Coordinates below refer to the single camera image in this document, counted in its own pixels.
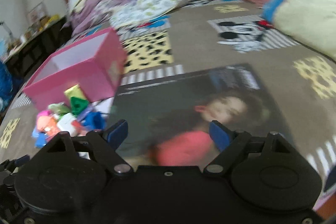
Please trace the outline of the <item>Mickey Mouse bed sheet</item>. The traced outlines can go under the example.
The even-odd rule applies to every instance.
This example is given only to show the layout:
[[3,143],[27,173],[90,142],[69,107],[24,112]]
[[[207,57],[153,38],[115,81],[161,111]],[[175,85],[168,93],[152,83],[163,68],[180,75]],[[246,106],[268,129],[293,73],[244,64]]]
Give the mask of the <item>Mickey Mouse bed sheet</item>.
[[[326,178],[335,166],[335,64],[274,28],[260,27],[260,19],[260,10],[246,2],[177,9],[168,16],[169,28],[121,39],[127,59],[119,87],[249,64],[290,128],[293,139],[287,141]],[[106,127],[116,93],[92,102]]]

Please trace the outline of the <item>blue clay bag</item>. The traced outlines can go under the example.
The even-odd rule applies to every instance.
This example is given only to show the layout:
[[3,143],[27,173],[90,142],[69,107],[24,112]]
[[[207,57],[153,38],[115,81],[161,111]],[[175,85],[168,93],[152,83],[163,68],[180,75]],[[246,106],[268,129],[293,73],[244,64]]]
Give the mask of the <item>blue clay bag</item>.
[[82,125],[92,130],[103,130],[105,128],[105,119],[101,112],[89,112],[88,115],[82,121]]

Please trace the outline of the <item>blue fabric bag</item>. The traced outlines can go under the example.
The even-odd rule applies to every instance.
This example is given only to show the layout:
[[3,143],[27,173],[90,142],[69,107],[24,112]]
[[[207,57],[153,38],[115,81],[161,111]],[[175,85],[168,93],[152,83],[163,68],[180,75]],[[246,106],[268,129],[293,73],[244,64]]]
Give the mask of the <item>blue fabric bag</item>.
[[8,71],[7,66],[0,62],[0,98],[1,98],[1,112],[4,112],[13,100],[21,85],[22,79],[17,79]]

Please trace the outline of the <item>cream pillow with blue trim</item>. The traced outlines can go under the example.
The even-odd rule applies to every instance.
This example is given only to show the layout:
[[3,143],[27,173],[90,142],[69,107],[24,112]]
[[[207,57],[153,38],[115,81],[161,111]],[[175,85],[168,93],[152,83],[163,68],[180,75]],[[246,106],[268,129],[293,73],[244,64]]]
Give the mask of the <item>cream pillow with blue trim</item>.
[[270,0],[263,7],[262,18],[335,60],[335,0]]

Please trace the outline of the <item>light green clay bag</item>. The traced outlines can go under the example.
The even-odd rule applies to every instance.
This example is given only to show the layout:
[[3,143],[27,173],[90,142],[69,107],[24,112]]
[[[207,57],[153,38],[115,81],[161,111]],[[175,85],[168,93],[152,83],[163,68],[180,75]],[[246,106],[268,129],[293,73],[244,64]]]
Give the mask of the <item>light green clay bag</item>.
[[52,103],[48,105],[48,110],[60,116],[71,112],[70,108],[64,102]]

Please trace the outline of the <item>dark wooden desk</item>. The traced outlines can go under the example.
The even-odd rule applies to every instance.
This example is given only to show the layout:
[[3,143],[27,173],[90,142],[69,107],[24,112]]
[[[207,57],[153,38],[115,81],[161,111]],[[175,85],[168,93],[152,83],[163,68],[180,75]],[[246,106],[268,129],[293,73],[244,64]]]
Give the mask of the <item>dark wooden desk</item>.
[[23,43],[4,63],[14,77],[25,79],[32,75],[49,55],[68,42],[71,35],[72,27],[64,16]]

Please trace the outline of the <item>pink cardboard storage box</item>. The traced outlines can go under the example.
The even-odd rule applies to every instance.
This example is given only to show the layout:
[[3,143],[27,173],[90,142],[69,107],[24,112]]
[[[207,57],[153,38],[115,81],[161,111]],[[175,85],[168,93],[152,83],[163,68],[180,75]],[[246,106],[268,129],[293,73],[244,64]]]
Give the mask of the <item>pink cardboard storage box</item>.
[[120,85],[126,59],[115,30],[106,28],[50,55],[23,92],[40,111],[68,102],[65,92],[75,85],[90,102],[110,98]]

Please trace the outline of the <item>white clay bag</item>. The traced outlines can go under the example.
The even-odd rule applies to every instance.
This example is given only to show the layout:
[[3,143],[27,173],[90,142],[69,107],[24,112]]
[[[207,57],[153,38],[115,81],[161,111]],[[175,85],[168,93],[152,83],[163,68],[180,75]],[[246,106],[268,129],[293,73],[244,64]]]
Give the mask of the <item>white clay bag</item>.
[[77,135],[77,129],[72,124],[74,121],[76,121],[75,116],[72,113],[67,113],[58,120],[57,127],[60,131],[66,131],[71,137],[74,137]]

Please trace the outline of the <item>orange clay bag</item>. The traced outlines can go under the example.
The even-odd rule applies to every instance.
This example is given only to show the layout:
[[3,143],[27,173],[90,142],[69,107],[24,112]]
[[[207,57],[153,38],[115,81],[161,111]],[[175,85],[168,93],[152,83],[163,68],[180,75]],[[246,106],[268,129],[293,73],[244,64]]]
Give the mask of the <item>orange clay bag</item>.
[[39,116],[37,118],[37,130],[43,132],[50,137],[58,134],[60,129],[57,126],[57,121],[51,116]]

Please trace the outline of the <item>pale yellow clay bag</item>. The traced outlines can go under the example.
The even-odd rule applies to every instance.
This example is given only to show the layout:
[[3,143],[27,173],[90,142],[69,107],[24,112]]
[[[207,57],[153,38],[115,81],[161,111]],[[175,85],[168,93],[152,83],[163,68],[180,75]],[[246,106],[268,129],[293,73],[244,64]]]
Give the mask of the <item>pale yellow clay bag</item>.
[[81,100],[87,100],[79,84],[65,90],[64,95],[68,99],[68,101],[70,101],[72,97],[79,98]]

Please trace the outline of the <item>white leaf print blanket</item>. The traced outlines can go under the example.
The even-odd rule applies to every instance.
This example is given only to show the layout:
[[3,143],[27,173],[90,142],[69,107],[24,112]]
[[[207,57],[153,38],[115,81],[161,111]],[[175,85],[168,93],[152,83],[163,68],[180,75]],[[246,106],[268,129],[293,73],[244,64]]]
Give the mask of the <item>white leaf print blanket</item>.
[[114,29],[135,26],[156,19],[179,7],[185,0],[131,0],[109,19]]

